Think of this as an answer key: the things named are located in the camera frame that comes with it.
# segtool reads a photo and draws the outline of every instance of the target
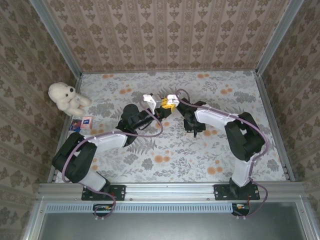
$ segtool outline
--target white teddy bear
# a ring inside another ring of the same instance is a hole
[[[83,117],[86,112],[80,109],[79,106],[88,107],[91,105],[91,100],[76,93],[72,86],[68,86],[64,82],[56,82],[49,87],[49,97],[54,101],[61,111],[67,115],[75,117]]]

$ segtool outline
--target floral tablecloth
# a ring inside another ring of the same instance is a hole
[[[225,112],[251,113],[270,143],[268,154],[255,163],[254,179],[285,180],[252,71],[85,74],[80,91],[92,99],[92,105],[83,109],[94,119],[92,129],[80,133],[112,131],[127,104],[137,104],[141,110],[139,100],[143,94],[165,97],[178,88],[189,92],[192,103],[202,100]],[[237,159],[230,151],[225,132],[207,125],[206,131],[193,138],[193,133],[186,133],[177,110],[162,123],[161,136],[138,137],[130,146],[96,154],[91,169],[113,183],[229,180]],[[160,126],[153,122],[140,133],[151,135],[159,130]],[[60,173],[56,182],[61,182]]]

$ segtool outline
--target table surface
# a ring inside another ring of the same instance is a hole
[[[252,114],[270,145],[268,153],[256,161],[252,177],[286,180],[253,71],[84,74],[80,93],[92,100],[92,105],[83,109],[93,116],[93,126],[80,133],[112,131],[127,104],[137,104],[141,111],[143,94],[165,97],[179,88],[189,92],[191,103],[201,100],[225,112]],[[193,133],[186,133],[177,110],[162,124],[164,131],[159,137],[138,137],[130,146],[96,154],[91,169],[113,183],[229,181],[238,160],[225,132],[207,125],[206,131],[193,138]],[[153,135],[159,130],[153,122],[139,133]],[[61,173],[56,182],[61,182]]]

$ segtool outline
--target ventilation grille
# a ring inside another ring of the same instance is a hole
[[[93,213],[93,203],[50,203],[46,213]],[[115,213],[232,213],[232,203],[117,203]]]

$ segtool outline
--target beige wallpaper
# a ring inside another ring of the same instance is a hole
[[[86,73],[254,69],[289,0],[45,0]]]
[[[49,85],[75,80],[28,0],[0,0],[0,239],[19,239],[65,116]]]
[[[286,151],[320,223],[320,1],[305,0],[263,79]]]

